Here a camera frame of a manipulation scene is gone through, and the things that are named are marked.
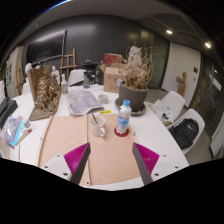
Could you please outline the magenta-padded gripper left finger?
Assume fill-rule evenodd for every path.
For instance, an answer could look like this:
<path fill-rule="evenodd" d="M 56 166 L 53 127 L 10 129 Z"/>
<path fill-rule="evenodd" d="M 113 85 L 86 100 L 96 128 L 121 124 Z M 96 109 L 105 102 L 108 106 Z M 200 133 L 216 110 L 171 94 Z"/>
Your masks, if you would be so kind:
<path fill-rule="evenodd" d="M 55 155 L 42 166 L 42 169 L 78 185 L 90 153 L 90 143 L 87 142 L 65 155 Z"/>

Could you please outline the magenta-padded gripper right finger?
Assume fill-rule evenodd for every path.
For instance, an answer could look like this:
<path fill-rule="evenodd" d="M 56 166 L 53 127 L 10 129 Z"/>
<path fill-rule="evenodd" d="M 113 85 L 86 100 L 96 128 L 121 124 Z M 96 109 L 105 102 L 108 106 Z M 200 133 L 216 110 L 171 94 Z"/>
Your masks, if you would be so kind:
<path fill-rule="evenodd" d="M 133 144 L 132 153 L 135 157 L 144 185 L 168 176 L 182 169 L 166 154 L 157 154 L 138 143 Z"/>

